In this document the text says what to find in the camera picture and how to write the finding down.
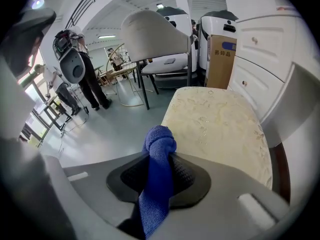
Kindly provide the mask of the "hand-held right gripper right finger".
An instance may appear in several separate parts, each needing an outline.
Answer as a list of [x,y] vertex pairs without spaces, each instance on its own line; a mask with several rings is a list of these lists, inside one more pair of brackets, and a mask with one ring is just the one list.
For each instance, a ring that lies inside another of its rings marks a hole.
[[190,208],[171,210],[154,240],[262,239],[288,213],[288,203],[245,172],[196,156],[179,157],[211,178],[205,197]]

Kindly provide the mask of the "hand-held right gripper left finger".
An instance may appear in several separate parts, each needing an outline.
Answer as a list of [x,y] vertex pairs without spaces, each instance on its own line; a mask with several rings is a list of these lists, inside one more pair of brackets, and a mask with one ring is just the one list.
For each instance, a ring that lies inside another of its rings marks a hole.
[[138,152],[63,171],[77,194],[105,222],[146,240],[138,199],[146,184],[148,167],[149,156]]

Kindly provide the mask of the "blue cloth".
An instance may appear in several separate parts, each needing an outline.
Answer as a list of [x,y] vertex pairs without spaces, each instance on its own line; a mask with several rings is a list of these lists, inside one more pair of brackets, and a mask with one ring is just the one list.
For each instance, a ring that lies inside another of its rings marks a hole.
[[139,213],[144,236],[149,238],[169,213],[169,200],[173,196],[173,176],[169,154],[177,143],[166,126],[157,125],[149,130],[142,147],[149,154],[147,179],[138,198]]

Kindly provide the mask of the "cream fluffy stool cushion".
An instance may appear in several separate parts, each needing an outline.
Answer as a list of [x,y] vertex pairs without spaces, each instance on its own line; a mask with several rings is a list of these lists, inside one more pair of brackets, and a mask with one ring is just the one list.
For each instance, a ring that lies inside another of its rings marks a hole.
[[178,153],[239,169],[272,188],[267,140],[241,94],[219,88],[179,88],[161,124],[172,132]]

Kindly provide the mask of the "white desk with drawers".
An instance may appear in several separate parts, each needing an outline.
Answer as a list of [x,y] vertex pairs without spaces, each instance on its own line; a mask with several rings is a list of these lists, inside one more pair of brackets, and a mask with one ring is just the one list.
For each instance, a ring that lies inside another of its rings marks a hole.
[[273,148],[300,128],[320,102],[320,49],[293,11],[239,20],[236,33],[229,87],[250,103]]

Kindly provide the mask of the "brown cardboard box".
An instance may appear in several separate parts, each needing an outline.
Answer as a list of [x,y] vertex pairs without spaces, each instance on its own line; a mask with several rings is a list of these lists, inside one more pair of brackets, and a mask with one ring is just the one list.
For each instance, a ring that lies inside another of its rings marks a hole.
[[235,38],[209,35],[207,40],[207,69],[204,86],[227,89],[236,55]]

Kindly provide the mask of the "white robot with black lid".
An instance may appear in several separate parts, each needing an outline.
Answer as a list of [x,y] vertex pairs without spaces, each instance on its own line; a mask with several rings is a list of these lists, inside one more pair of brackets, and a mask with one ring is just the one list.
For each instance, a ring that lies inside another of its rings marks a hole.
[[228,10],[210,11],[198,20],[196,28],[198,31],[197,69],[199,71],[207,70],[209,36],[217,35],[236,39],[236,20],[238,18]]
[[[170,6],[166,6],[164,8],[158,9],[156,11],[157,13],[161,14],[165,19],[167,19],[169,22],[174,22],[175,27],[180,32],[186,34],[187,36],[192,36],[192,23],[189,14],[187,14],[184,10],[180,8],[173,8]],[[193,41],[191,45],[191,55],[192,55],[192,72],[195,72],[197,69],[197,56],[196,56],[196,49],[195,49],[195,41]],[[162,56],[159,58],[155,58],[155,61],[159,60],[167,60],[170,58],[178,58],[184,59],[186,62],[188,62],[188,56],[185,53],[181,54],[174,54],[174,55],[167,55]]]

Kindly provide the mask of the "black balcony railing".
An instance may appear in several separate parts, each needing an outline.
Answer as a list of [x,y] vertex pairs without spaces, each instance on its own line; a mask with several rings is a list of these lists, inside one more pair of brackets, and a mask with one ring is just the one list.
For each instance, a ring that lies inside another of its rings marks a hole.
[[65,28],[68,29],[70,27],[76,26],[84,13],[88,10],[88,8],[94,4],[96,0],[81,0],[79,4],[76,6],[75,10],[71,14],[69,20],[67,21]]

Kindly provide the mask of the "black frame table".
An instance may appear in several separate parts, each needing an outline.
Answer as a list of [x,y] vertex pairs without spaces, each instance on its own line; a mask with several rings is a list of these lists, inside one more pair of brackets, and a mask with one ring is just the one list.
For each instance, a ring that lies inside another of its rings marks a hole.
[[[46,100],[41,106],[41,110],[38,115],[41,117],[42,114],[45,114],[51,121],[51,124],[55,126],[61,133],[63,133],[67,123],[72,120],[72,117],[67,113],[65,107],[57,101],[57,99],[58,96],[55,95]],[[65,119],[63,123],[59,124],[57,120],[61,116],[65,116]]]

